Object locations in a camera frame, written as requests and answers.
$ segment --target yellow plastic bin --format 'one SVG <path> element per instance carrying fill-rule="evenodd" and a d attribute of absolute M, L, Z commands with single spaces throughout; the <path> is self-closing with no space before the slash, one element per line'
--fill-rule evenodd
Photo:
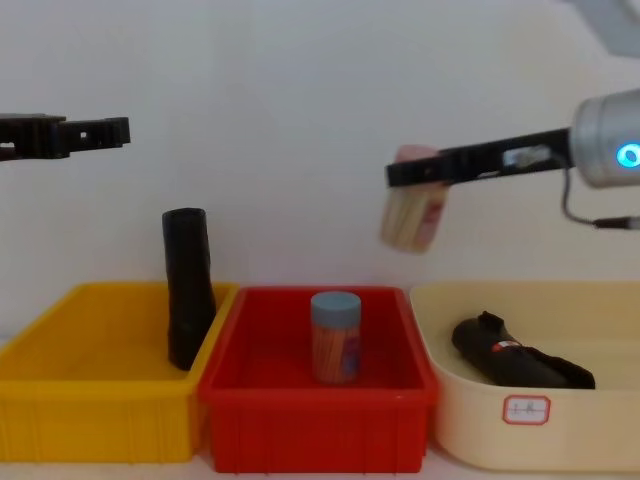
<path fill-rule="evenodd" d="M 162 283 L 82 285 L 0 352 L 0 461 L 185 462 L 204 411 L 195 390 L 237 287 L 191 371 L 167 360 Z"/>

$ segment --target plastic bin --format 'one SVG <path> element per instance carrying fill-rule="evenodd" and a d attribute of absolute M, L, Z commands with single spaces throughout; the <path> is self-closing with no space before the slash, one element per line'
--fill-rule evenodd
<path fill-rule="evenodd" d="M 310 302 L 328 289 L 362 300 L 350 386 L 312 375 Z M 436 385 L 400 290 L 268 287 L 238 294 L 200 396 L 218 472 L 418 472 Z"/>
<path fill-rule="evenodd" d="M 441 382 L 435 436 L 469 464 L 512 471 L 640 471 L 640 282 L 462 282 L 411 300 Z M 515 338 L 589 369 L 596 390 L 488 384 L 451 344 L 488 310 Z"/>
<path fill-rule="evenodd" d="M 73 290 L 0 353 L 0 461 L 189 461 L 205 425 L 197 382 L 236 290 L 215 285 L 189 372 L 167 360 L 165 284 Z"/>

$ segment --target black cylindrical object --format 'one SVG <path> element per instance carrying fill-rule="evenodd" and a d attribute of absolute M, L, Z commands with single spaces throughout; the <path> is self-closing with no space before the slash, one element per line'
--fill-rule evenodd
<path fill-rule="evenodd" d="M 521 346 L 509 335 L 504 321 L 488 312 L 484 312 L 478 318 L 459 323 L 453 331 L 451 341 L 469 363 L 496 385 L 589 388 L 582 386 L 583 382 L 578 382 L 579 385 L 574 384 L 571 378 L 563 374 L 564 372 L 558 371 L 547 363 L 546 358 L 541 357 L 544 354 Z M 562 362 L 563 370 L 567 370 L 567 363 Z M 569 366 L 571 372 L 574 369 L 583 370 L 571 364 Z"/>
<path fill-rule="evenodd" d="M 211 286 L 207 216 L 200 208 L 162 215 L 169 282 L 169 360 L 191 369 L 216 315 Z"/>

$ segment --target jar lid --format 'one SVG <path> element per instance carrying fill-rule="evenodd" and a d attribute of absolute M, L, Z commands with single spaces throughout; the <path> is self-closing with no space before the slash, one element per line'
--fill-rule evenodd
<path fill-rule="evenodd" d="M 311 298 L 311 321 L 326 328 L 352 328 L 360 324 L 360 297 L 349 292 L 322 292 Z"/>

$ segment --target red plastic bin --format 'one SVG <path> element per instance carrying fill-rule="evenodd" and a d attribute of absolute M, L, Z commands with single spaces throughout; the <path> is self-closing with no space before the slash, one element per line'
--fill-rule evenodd
<path fill-rule="evenodd" d="M 361 372 L 349 386 L 311 370 L 311 297 L 362 300 Z M 387 287 L 247 288 L 200 383 L 221 473 L 414 473 L 436 380 L 404 293 Z"/>

